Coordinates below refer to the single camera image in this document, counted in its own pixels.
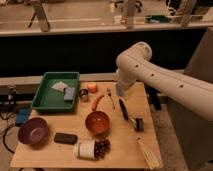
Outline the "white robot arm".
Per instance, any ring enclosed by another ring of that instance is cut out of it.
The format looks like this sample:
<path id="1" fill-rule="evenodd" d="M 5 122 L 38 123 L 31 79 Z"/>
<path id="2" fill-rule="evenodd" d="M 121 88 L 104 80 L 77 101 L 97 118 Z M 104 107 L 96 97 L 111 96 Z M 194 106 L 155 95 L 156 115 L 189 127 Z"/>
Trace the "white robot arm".
<path id="1" fill-rule="evenodd" d="M 136 81 L 142 81 L 213 122 L 213 84 L 152 64 L 151 57 L 146 42 L 137 42 L 118 55 L 117 94 L 124 96 Z"/>

